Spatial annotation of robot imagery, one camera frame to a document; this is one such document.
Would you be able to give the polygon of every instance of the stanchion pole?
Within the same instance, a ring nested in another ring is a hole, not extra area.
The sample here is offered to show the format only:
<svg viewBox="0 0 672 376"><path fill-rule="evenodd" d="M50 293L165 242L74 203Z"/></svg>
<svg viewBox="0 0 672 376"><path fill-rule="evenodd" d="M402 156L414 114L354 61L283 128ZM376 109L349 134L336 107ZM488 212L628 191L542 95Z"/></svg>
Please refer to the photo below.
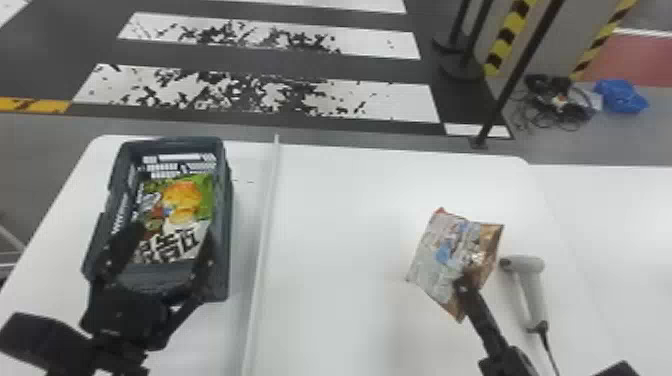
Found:
<svg viewBox="0 0 672 376"><path fill-rule="evenodd" d="M472 148L487 149L485 141L488 138L488 134L490 134L490 130L492 130L492 127L495 125L495 121L500 116L504 106L506 106L506 103L511 98L511 95L516 89L518 82L523 77L523 74L525 74L527 66L530 64L530 61L532 61L532 57L534 57L534 54L539 48L539 45L544 40L544 37L551 28L551 25L553 25L553 21L555 21L555 18L558 16L558 13L564 4L565 0L551 0L551 3L548 5L544 16L542 17L541 21L539 21L537 30L534 31L532 39L530 39L530 42L525 47L523 55L520 57L518 64L516 64L516 67L511 73L511 77L509 77L509 80L506 82L504 89L502 89L502 93L499 95L497 103L495 104L495 109L490 115L488 115L488 118L485 123L483 123L483 128L481 128L481 132L478 134L478 136L469 139L469 143L471 144Z"/></svg>
<svg viewBox="0 0 672 376"><path fill-rule="evenodd" d="M438 32L434 35L434 44L445 53L461 53L467 48L467 37L462 33L464 19L467 18L467 11L471 5L471 0L462 0L460 10L457 12L457 18L453 23L453 28L448 32Z"/></svg>
<svg viewBox="0 0 672 376"><path fill-rule="evenodd" d="M462 55L446 56L441 60L441 68L448 75L460 81L477 81L485 77L485 69L474 57L474 49L476 42L481 36L485 20L488 18L492 3L494 0L483 0L481 9L478 11L478 16L474 23L474 28L469 35L469 42L467 48Z"/></svg>

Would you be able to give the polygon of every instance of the barcode scanner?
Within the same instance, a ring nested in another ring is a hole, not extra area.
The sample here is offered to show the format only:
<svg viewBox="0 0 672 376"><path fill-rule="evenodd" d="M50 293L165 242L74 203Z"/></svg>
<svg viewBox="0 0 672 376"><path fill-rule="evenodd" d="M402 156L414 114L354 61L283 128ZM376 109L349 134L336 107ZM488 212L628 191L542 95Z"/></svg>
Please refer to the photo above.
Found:
<svg viewBox="0 0 672 376"><path fill-rule="evenodd" d="M541 288L541 272L544 270L544 260L533 256L507 256L499 261L502 269L516 273L520 277L527 308L530 313L530 322L527 330L537 333L548 328L548 313L546 302Z"/></svg>

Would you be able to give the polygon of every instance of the pole base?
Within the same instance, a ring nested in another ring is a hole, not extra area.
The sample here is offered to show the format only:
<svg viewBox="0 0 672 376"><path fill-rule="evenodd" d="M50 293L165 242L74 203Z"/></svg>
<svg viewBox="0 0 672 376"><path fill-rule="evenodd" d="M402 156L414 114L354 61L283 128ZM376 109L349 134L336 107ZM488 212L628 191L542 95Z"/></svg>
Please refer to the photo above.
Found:
<svg viewBox="0 0 672 376"><path fill-rule="evenodd" d="M462 65L462 55L444 56L440 64L443 72L457 81L479 81L485 78L485 69L473 56L466 66Z"/></svg>
<svg viewBox="0 0 672 376"><path fill-rule="evenodd" d="M483 142L478 142L478 137L469 137L469 146L474 150L488 150L488 144Z"/></svg>
<svg viewBox="0 0 672 376"><path fill-rule="evenodd" d="M467 49L467 43L469 38L466 35L460 33L457 37L457 43L450 43L450 32L441 31L434 34L432 38L434 46L437 47L441 52L446 54L459 54L464 52Z"/></svg>

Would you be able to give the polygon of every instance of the white floor stripe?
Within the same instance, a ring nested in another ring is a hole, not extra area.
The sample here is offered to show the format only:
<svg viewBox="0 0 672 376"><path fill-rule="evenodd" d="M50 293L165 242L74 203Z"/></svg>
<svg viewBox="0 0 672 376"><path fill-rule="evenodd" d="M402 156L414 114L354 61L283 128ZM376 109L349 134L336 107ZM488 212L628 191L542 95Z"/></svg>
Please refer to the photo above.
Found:
<svg viewBox="0 0 672 376"><path fill-rule="evenodd" d="M663 30L628 29L619 27L614 30L614 33L621 35L635 35L639 37L672 38L672 32Z"/></svg>
<svg viewBox="0 0 672 376"><path fill-rule="evenodd" d="M448 136L476 136L481 131L483 127L480 124L453 124L453 123L443 123L443 127L446 129L446 134ZM490 134L489 138L511 138L511 133L509 129L503 125L495 125Z"/></svg>
<svg viewBox="0 0 672 376"><path fill-rule="evenodd" d="M335 8L381 13L406 13L403 0L212 0L266 3L277 5L304 6L311 8Z"/></svg>
<svg viewBox="0 0 672 376"><path fill-rule="evenodd" d="M21 11L31 0L0 0L0 27Z"/></svg>
<svg viewBox="0 0 672 376"><path fill-rule="evenodd" d="M413 33L135 13L120 39L420 59Z"/></svg>
<svg viewBox="0 0 672 376"><path fill-rule="evenodd" d="M74 102L439 123L428 85L98 64Z"/></svg>

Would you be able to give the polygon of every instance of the white tabletop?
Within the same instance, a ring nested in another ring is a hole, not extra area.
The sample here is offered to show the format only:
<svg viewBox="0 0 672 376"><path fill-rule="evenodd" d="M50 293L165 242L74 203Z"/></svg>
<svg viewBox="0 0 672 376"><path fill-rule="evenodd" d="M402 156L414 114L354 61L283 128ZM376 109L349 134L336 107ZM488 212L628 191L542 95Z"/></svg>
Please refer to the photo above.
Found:
<svg viewBox="0 0 672 376"><path fill-rule="evenodd" d="M618 351L642 376L669 375L672 168L533 169Z"/></svg>
<svg viewBox="0 0 672 376"><path fill-rule="evenodd" d="M0 322L18 310L77 326L88 292L79 268L124 140L103 137L87 149L0 293ZM270 146L226 146L239 174L234 294L199 308L168 348L148 359L152 374L239 374ZM263 300L250 329L256 346L246 354L253 374L479 375L484 351L471 326L456 324L404 281L439 206L505 224L501 255L547 261L542 278L551 341L565 375L592 375L620 360L530 171L509 157L283 146L259 286ZM538 339L522 331L515 281L496 271L483 293L509 341L551 375ZM41 373L1 355L0 374Z"/></svg>
<svg viewBox="0 0 672 376"><path fill-rule="evenodd" d="M550 335L564 375L593 375L619 360L524 161L305 146L280 155L254 376L480 375L485 353L470 324L404 281L440 206L505 224L501 255L546 260ZM551 375L538 338L521 329L519 286L496 271L483 293L508 340Z"/></svg>
<svg viewBox="0 0 672 376"><path fill-rule="evenodd" d="M0 293L0 323L15 311L48 316L78 328L88 297L80 273L119 146L137 138L94 140L49 209L18 266ZM200 307L172 336L168 347L145 364L153 375L238 375L246 344L256 273L260 203L264 198L270 145L226 142L234 180L230 297ZM43 375L0 354L0 375Z"/></svg>

